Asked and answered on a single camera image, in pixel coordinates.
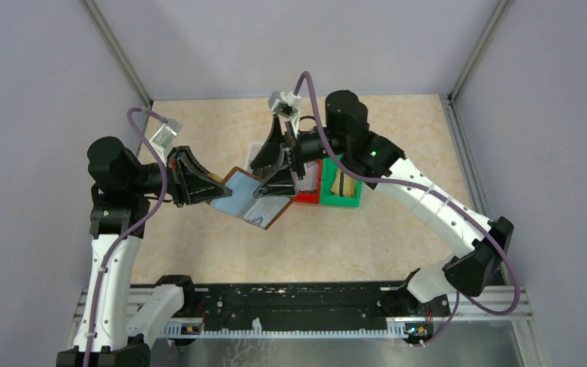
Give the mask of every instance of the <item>purple cable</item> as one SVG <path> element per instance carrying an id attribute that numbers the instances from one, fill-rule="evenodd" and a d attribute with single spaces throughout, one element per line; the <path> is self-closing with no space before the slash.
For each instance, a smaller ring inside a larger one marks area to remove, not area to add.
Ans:
<path id="1" fill-rule="evenodd" d="M 440 201 L 442 201 L 444 203 L 447 203 L 449 208 L 453 209 L 456 213 L 458 213 L 460 216 L 462 216 L 462 218 L 464 218 L 467 222 L 469 222 L 472 226 L 474 226 L 474 228 L 476 228 L 476 230 L 478 230 L 489 241 L 489 243 L 491 243 L 491 245 L 494 247 L 496 252 L 498 252 L 498 254 L 501 256 L 501 259 L 503 260 L 503 262 L 507 265 L 508 270 L 510 272 L 510 276 L 512 277 L 512 283 L 514 284 L 514 299 L 512 300 L 512 304 L 506 310 L 500 310 L 500 311 L 491 310 L 491 309 L 483 306 L 482 304 L 480 304 L 478 301 L 474 300 L 470 296 L 465 295 L 465 297 L 467 297 L 467 299 L 472 304 L 476 305 L 478 308 L 480 308 L 481 310 L 483 310 L 487 313 L 490 313 L 493 315 L 498 315 L 498 316 L 507 315 L 509 313 L 512 313 L 512 311 L 514 311 L 516 309 L 516 307 L 518 306 L 519 300 L 521 299 L 521 289 L 519 288 L 518 276 L 516 274 L 516 271 L 514 270 L 514 266 L 512 265 L 510 259 L 507 257 L 507 255 L 505 254 L 505 251 L 503 251 L 503 248 L 498 244 L 496 239 L 494 239 L 494 237 L 492 237 L 489 233 L 487 233 L 487 231 L 485 231 L 485 229 L 482 228 L 481 225 L 479 225 L 469 214 L 467 214 L 467 212 L 460 209 L 453 202 L 449 201 L 448 198 L 446 196 L 442 195 L 441 193 L 430 190 L 429 187 L 426 187 L 426 186 L 419 184 L 419 183 L 414 183 L 412 181 L 398 180 L 398 179 L 394 179 L 394 178 L 374 178 L 374 177 L 361 176 L 359 174 L 355 174 L 354 172 L 350 171 L 346 166 L 344 166 L 341 163 L 339 158 L 336 156 L 336 154 L 332 150 L 332 146 L 329 144 L 329 140 L 327 139 L 327 135 L 325 134 L 325 130 L 323 129 L 323 123 L 320 121 L 320 112 L 318 110 L 318 102 L 316 101 L 316 90 L 314 89 L 312 77 L 311 77 L 309 71 L 303 71 L 300 74 L 300 78 L 298 78 L 298 83 L 296 84 L 296 89 L 293 90 L 293 94 L 298 95 L 298 93 L 300 92 L 300 88 L 303 86 L 304 80 L 307 80 L 307 89 L 310 92 L 312 111 L 313 111 L 314 121 L 316 121 L 316 129 L 318 130 L 318 135 L 320 136 L 320 140 L 323 142 L 323 147 L 327 151 L 327 154 L 329 155 L 330 158 L 332 158 L 332 161 L 334 161 L 336 166 L 338 168 L 340 168 L 343 173 L 347 174 L 348 176 L 350 176 L 351 178 L 353 178 L 355 180 L 359 180 L 359 181 L 370 183 L 370 184 L 399 184 L 399 185 L 404 185 L 407 187 L 414 187 L 416 189 L 425 191 L 425 192 L 433 195 L 434 197 L 436 197 L 437 199 L 439 199 Z M 459 299 L 457 297 L 457 295 L 458 295 L 458 292 L 456 292 L 456 305 L 457 305 L 457 302 Z M 449 323 L 451 322 L 451 319 L 453 318 L 453 314 L 455 313 L 455 311 L 456 311 L 456 307 L 454 307 L 453 312 L 449 316 L 449 319 L 447 319 L 443 328 L 436 334 L 436 336 L 441 334 L 442 330 L 444 330 L 449 325 Z"/>
<path id="2" fill-rule="evenodd" d="M 167 193 L 167 172 L 165 171 L 165 166 L 163 165 L 163 161 L 161 160 L 161 157 L 158 155 L 158 153 L 151 146 L 149 140 L 145 137 L 143 132 L 138 128 L 138 126 L 134 122 L 134 119 L 131 117 L 131 115 L 134 112 L 142 112 L 142 111 L 145 111 L 145 113 L 147 113 L 149 116 L 151 116 L 159 121 L 163 121 L 163 117 L 154 111 L 142 109 L 140 107 L 134 107 L 134 108 L 131 108 L 127 111 L 127 121 L 129 122 L 129 125 L 131 125 L 131 128 L 134 129 L 134 133 L 136 133 L 136 135 L 138 135 L 138 137 L 141 139 L 141 142 L 146 147 L 148 147 L 148 150 L 150 151 L 150 153 L 152 154 L 152 156 L 156 160 L 156 163 L 158 163 L 158 170 L 161 172 L 161 193 L 158 196 L 158 200 L 156 202 L 156 205 L 154 205 L 152 207 L 152 209 L 147 213 L 147 215 L 142 217 L 141 220 L 136 222 L 133 226 L 130 226 L 126 231 L 121 233 L 117 239 L 115 239 L 115 241 L 109 247 L 109 250 L 107 250 L 105 255 L 102 257 L 102 264 L 101 264 L 102 267 L 105 267 L 107 265 L 107 263 L 109 263 L 109 258 L 112 256 L 113 252 L 115 251 L 115 248 L 118 247 L 120 242 L 122 242 L 123 239 L 126 239 L 128 235 L 131 235 L 132 232 L 134 232 L 138 227 L 142 226 L 145 222 L 147 222 L 148 219 L 150 219 L 154 215 L 154 213 L 156 213 L 158 208 L 163 203 L 163 200 L 165 199 L 165 194 Z M 91 311 L 89 312 L 89 337 L 86 340 L 86 351 L 84 352 L 84 361 L 82 363 L 82 367 L 89 367 L 89 358 L 91 356 L 91 347 L 93 345 L 93 333 L 96 330 L 96 324 L 95 324 L 94 320 L 96 319 L 96 316 L 98 313 L 98 300 L 100 298 L 100 288 L 102 287 L 102 277 L 103 276 L 104 276 L 103 271 L 98 272 L 98 277 L 96 278 L 96 284 L 93 286 L 93 296 L 92 296 L 92 300 L 91 300 Z"/>

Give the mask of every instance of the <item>purple hose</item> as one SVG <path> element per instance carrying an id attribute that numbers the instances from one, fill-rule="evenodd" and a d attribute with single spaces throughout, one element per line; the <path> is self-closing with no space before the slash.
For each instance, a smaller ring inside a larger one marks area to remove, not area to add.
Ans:
<path id="1" fill-rule="evenodd" d="M 165 194 L 167 193 L 167 173 L 165 171 L 165 166 L 163 165 L 163 161 L 161 160 L 161 157 L 158 155 L 158 153 L 151 146 L 149 140 L 145 137 L 143 132 L 135 124 L 134 119 L 131 117 L 131 115 L 134 112 L 142 112 L 142 111 L 144 111 L 144 110 L 140 107 L 134 107 L 134 108 L 129 109 L 127 111 L 127 121 L 129 121 L 129 125 L 131 125 L 131 128 L 134 129 L 134 133 L 136 133 L 136 135 L 138 135 L 138 137 L 141 139 L 141 142 L 146 147 L 148 147 L 148 150 L 150 151 L 152 156 L 154 156 L 156 163 L 158 163 L 158 170 L 161 172 L 161 193 L 158 196 L 158 200 L 156 201 L 156 205 L 154 205 L 152 207 L 152 209 L 147 213 L 147 215 L 142 217 L 141 220 L 136 222 L 133 226 L 129 227 L 126 231 L 121 233 L 121 235 L 117 239 L 115 239 L 115 241 L 109 247 L 109 250 L 107 250 L 105 255 L 102 257 L 102 264 L 101 264 L 102 267 L 105 267 L 107 265 L 107 263 L 109 262 L 109 258 L 111 257 L 111 255 L 115 251 L 115 248 L 118 247 L 120 242 L 122 242 L 123 239 L 126 239 L 128 235 L 131 235 L 132 232 L 134 232 L 138 227 L 142 226 L 145 222 L 147 222 L 148 219 L 150 219 L 154 215 L 154 213 L 156 213 L 158 208 L 163 203 L 163 200 L 165 199 Z M 149 116 L 151 116 L 159 121 L 163 121 L 163 118 L 161 117 L 161 115 L 157 114 L 154 111 L 145 110 L 145 113 L 147 113 Z M 100 298 L 100 288 L 102 287 L 103 275 L 104 275 L 104 272 L 102 272 L 102 271 L 98 272 L 98 277 L 96 278 L 96 284 L 93 286 L 93 296 L 92 296 L 92 300 L 91 300 L 91 311 L 89 312 L 89 337 L 86 340 L 86 351 L 84 352 L 84 361 L 82 363 L 82 367 L 89 367 L 89 358 L 91 356 L 91 347 L 93 345 L 93 333 L 96 330 L 95 319 L 96 319 L 96 316 L 98 313 L 98 300 Z"/>
<path id="2" fill-rule="evenodd" d="M 491 243 L 491 245 L 494 247 L 496 252 L 498 252 L 498 254 L 501 256 L 501 259 L 503 260 L 503 262 L 507 265 L 508 270 L 510 272 L 510 276 L 512 277 L 512 283 L 514 284 L 514 299 L 512 300 L 512 304 L 506 310 L 501 310 L 501 311 L 491 310 L 491 309 L 483 306 L 482 304 L 480 304 L 478 301 L 474 300 L 473 298 L 471 298 L 467 295 L 465 295 L 465 297 L 467 297 L 467 299 L 472 304 L 476 305 L 478 308 L 480 308 L 481 310 L 483 310 L 487 313 L 491 313 L 493 315 L 498 315 L 498 316 L 507 315 L 509 313 L 512 313 L 512 311 L 514 311 L 516 309 L 516 307 L 518 306 L 519 300 L 521 299 L 521 289 L 519 288 L 518 276 L 516 274 L 516 271 L 514 270 L 514 266 L 512 265 L 510 259 L 507 257 L 507 255 L 505 254 L 505 251 L 503 251 L 503 248 L 498 244 L 496 239 L 494 239 L 494 237 L 492 237 L 489 233 L 487 233 L 487 231 L 485 231 L 485 229 L 482 228 L 481 225 L 479 225 L 469 214 L 467 214 L 467 212 L 460 209 L 453 202 L 448 201 L 448 199 L 444 195 L 442 195 L 441 193 L 430 190 L 429 187 L 426 187 L 426 186 L 419 184 L 419 183 L 414 183 L 414 182 L 406 181 L 406 180 L 398 180 L 398 179 L 394 179 L 394 178 L 374 178 L 374 177 L 361 176 L 361 175 L 355 174 L 354 172 L 350 171 L 346 166 L 344 166 L 341 163 L 339 158 L 336 156 L 336 154 L 332 150 L 332 146 L 329 144 L 329 140 L 327 139 L 327 135 L 325 134 L 325 130 L 323 129 L 323 123 L 320 121 L 318 102 L 316 101 L 316 90 L 314 89 L 312 77 L 311 77 L 309 71 L 303 71 L 300 74 L 300 78 L 298 78 L 298 83 L 296 84 L 296 89 L 293 90 L 293 93 L 298 95 L 300 88 L 303 86 L 304 80 L 307 80 L 307 89 L 310 92 L 312 111 L 313 111 L 314 121 L 316 121 L 316 129 L 318 130 L 318 135 L 320 136 L 320 140 L 323 142 L 323 147 L 327 151 L 327 154 L 329 155 L 330 158 L 332 158 L 332 161 L 334 161 L 336 166 L 338 168 L 340 168 L 343 173 L 347 174 L 348 176 L 352 177 L 355 180 L 359 180 L 359 181 L 371 183 L 371 184 L 400 184 L 400 185 L 404 185 L 407 187 L 414 187 L 416 189 L 426 191 L 429 194 L 431 194 L 434 197 L 441 200 L 442 202 L 447 203 L 447 205 L 451 209 L 456 211 L 456 213 L 458 213 L 460 216 L 462 216 L 462 218 L 464 218 L 467 222 L 469 222 L 472 226 L 474 226 L 474 228 L 476 228 L 476 230 L 478 230 L 489 241 L 489 243 Z M 447 321 L 445 322 L 443 328 L 435 336 L 438 336 L 439 334 L 441 334 L 442 330 L 444 330 L 449 325 L 449 323 L 451 323 L 451 319 L 453 318 L 453 315 L 456 312 L 458 302 L 459 302 L 459 297 L 458 297 L 458 292 L 456 292 L 456 305 L 453 308 L 453 312 L 449 316 L 449 319 L 447 319 Z"/>

